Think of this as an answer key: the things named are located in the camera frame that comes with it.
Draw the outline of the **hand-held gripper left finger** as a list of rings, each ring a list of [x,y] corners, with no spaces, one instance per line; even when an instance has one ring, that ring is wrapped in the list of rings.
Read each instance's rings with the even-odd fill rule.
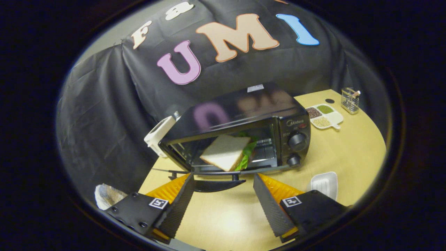
[[[195,189],[186,174],[153,191],[133,192],[105,211],[123,226],[165,244],[175,238]]]

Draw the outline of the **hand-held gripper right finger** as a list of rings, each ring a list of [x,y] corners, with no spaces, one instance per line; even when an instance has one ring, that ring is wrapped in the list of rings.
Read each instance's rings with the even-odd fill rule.
[[[349,210],[322,192],[302,192],[260,173],[254,175],[253,189],[274,235],[282,243],[310,235]]]

